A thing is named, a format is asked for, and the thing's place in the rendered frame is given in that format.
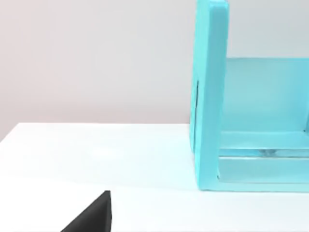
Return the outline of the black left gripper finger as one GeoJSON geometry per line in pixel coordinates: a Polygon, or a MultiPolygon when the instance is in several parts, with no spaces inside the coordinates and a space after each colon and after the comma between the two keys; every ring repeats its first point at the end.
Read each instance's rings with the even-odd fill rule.
{"type": "Polygon", "coordinates": [[[61,232],[111,232],[111,191],[104,191],[61,232]]]}

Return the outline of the light blue rack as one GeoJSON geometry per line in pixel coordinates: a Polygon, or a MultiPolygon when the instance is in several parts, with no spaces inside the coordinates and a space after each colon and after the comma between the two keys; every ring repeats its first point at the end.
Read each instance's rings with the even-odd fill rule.
{"type": "Polygon", "coordinates": [[[190,147],[207,191],[309,193],[309,57],[228,58],[228,0],[196,0],[190,147]]]}

